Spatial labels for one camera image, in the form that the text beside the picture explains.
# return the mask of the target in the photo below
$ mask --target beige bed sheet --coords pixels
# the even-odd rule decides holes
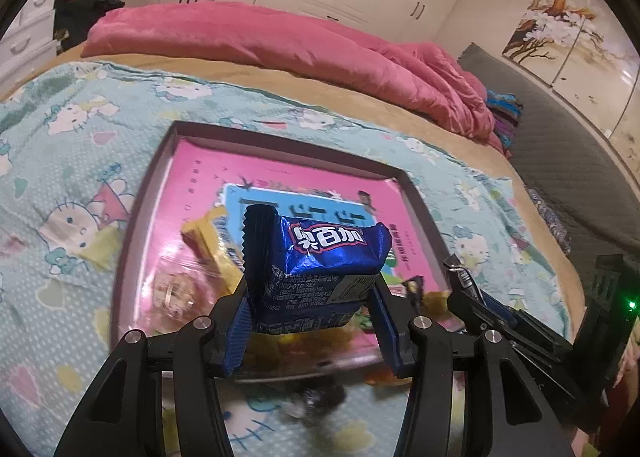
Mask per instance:
[[[141,69],[162,69],[210,81],[223,81],[258,88],[306,104],[320,105],[344,116],[375,123],[420,138],[447,150],[469,166],[482,170],[491,177],[510,177],[513,180],[518,212],[529,228],[535,245],[558,274],[562,295],[571,316],[572,332],[574,335],[577,333],[577,327],[584,313],[584,293],[578,274],[549,233],[513,166],[492,147],[479,145],[462,136],[447,132],[425,118],[395,105],[325,82],[300,78],[284,71],[229,62],[146,54],[104,55],[81,59],[81,51],[82,45],[66,51],[44,69],[34,73],[32,78],[46,69],[65,62],[109,60]]]

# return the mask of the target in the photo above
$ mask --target yellow wrapper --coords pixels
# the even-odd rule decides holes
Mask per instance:
[[[221,216],[226,216],[226,208],[216,206],[210,209],[204,217],[183,224],[180,233],[196,244],[203,259],[215,264],[225,280],[227,291],[233,293],[242,278],[242,271],[228,256],[225,243],[213,225],[213,221]],[[238,254],[241,253],[236,246],[233,247]]]

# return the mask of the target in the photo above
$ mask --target snack package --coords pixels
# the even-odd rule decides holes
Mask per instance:
[[[390,247],[391,235],[380,223],[357,228],[249,206],[244,262],[254,330],[284,334],[345,325],[362,306]]]
[[[227,291],[233,293],[242,278],[242,255],[226,233],[226,208],[216,206],[204,217],[183,224],[180,233],[196,247],[200,258],[222,275]]]
[[[160,257],[145,286],[150,294],[148,330],[177,331],[198,316],[209,314],[216,300],[227,294],[222,275],[197,262]]]

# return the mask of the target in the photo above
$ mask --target silver screw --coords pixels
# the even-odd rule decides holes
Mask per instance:
[[[428,329],[431,327],[431,319],[426,316],[416,316],[414,318],[414,325],[418,329]]]
[[[491,343],[499,343],[502,341],[502,335],[498,331],[494,331],[490,329],[489,331],[484,333],[484,337],[487,338]]]
[[[124,341],[127,343],[138,343],[142,339],[142,333],[140,331],[129,331],[124,336]]]
[[[211,319],[208,316],[198,316],[193,321],[193,326],[196,329],[208,329],[211,325]]]

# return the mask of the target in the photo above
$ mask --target yellow snack package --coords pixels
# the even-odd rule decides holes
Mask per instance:
[[[233,293],[242,278],[242,271],[234,259],[242,264],[241,250],[232,243],[229,235],[226,242],[216,228],[216,222],[226,219],[226,208],[216,206],[204,217],[187,222],[180,228],[180,233],[197,247],[200,256],[213,263],[225,280],[229,294]]]

